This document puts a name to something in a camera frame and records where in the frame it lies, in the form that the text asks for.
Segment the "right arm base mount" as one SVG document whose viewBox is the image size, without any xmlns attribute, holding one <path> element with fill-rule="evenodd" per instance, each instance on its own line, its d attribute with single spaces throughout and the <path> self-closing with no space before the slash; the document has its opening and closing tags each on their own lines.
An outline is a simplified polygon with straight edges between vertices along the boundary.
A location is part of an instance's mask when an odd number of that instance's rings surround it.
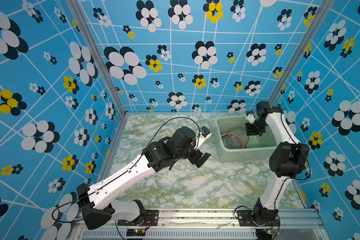
<svg viewBox="0 0 360 240">
<path fill-rule="evenodd" d="M 236 210 L 234 216 L 241 227 L 278 227 L 280 218 L 277 211 Z"/>
</svg>

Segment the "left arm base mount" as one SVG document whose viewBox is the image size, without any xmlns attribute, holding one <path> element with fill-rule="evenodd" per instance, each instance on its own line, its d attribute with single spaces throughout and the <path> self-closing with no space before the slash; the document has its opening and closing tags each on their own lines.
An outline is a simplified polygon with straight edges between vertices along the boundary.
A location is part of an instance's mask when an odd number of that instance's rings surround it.
<svg viewBox="0 0 360 240">
<path fill-rule="evenodd" d="M 143 217 L 137 217 L 136 220 L 128 222 L 126 220 L 118 220 L 118 226 L 142 226 L 150 227 L 157 226 L 159 220 L 159 210 L 146 210 L 146 214 Z"/>
</svg>

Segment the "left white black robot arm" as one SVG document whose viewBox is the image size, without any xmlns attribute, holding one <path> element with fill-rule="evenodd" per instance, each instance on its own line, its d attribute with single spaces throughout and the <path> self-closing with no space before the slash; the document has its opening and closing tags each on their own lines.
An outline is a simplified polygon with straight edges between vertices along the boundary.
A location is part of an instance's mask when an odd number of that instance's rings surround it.
<svg viewBox="0 0 360 240">
<path fill-rule="evenodd" d="M 96 184 L 81 184 L 77 194 L 82 205 L 82 216 L 88 230 L 95 230 L 110 221 L 132 225 L 143 223 L 148 213 L 139 200 L 117 201 L 116 197 L 135 183 L 162 169 L 171 169 L 180 160 L 189 160 L 200 168 L 211 156 L 200 151 L 201 145 L 211 136 L 208 128 L 195 133 L 188 127 L 177 129 L 171 137 L 149 143 L 124 168 Z"/>
</svg>

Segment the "light green plastic bin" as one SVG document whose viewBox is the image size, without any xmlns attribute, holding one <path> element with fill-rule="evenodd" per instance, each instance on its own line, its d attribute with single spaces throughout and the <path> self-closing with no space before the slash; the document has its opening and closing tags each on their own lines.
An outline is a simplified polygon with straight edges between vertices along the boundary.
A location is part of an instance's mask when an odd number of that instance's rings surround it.
<svg viewBox="0 0 360 240">
<path fill-rule="evenodd" d="M 220 117 L 215 120 L 216 146 L 222 163 L 265 160 L 278 144 L 269 128 L 262 136 L 248 136 L 243 115 Z"/>
</svg>

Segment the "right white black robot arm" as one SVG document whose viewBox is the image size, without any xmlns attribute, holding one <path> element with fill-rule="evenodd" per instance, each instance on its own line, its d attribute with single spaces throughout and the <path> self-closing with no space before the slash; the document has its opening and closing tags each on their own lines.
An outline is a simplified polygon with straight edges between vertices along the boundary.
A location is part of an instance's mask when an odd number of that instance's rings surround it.
<svg viewBox="0 0 360 240">
<path fill-rule="evenodd" d="M 278 216 L 282 195 L 288 184 L 304 170 L 310 148 L 297 139 L 282 108 L 261 101 L 256 104 L 256 112 L 256 117 L 252 111 L 247 112 L 247 135 L 261 137 L 269 128 L 277 143 L 269 158 L 271 176 L 253 211 L 254 221 L 262 225 L 274 221 Z"/>
</svg>

